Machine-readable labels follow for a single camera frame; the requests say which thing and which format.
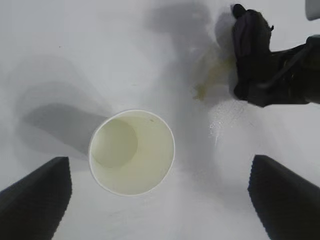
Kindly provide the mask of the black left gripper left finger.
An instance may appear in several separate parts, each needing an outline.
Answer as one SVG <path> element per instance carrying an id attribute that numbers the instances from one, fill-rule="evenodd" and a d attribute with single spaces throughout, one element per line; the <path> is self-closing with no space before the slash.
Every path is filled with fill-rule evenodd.
<path id="1" fill-rule="evenodd" d="M 2 240 L 50 240 L 70 202 L 68 157 L 55 157 L 0 192 Z"/>

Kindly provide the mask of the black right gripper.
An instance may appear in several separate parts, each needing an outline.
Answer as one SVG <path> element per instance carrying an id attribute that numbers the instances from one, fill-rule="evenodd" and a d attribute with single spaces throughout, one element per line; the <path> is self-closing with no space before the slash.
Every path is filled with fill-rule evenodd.
<path id="1" fill-rule="evenodd" d="M 320 37 L 281 52 L 280 69 L 269 82 L 251 82 L 247 102 L 271 104 L 320 103 Z"/>

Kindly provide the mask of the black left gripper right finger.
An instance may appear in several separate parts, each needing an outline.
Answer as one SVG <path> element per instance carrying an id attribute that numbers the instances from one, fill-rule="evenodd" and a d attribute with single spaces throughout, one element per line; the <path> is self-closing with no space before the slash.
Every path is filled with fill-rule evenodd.
<path id="1" fill-rule="evenodd" d="M 248 193 L 271 240 L 320 238 L 320 188 L 266 155 L 255 155 Z"/>

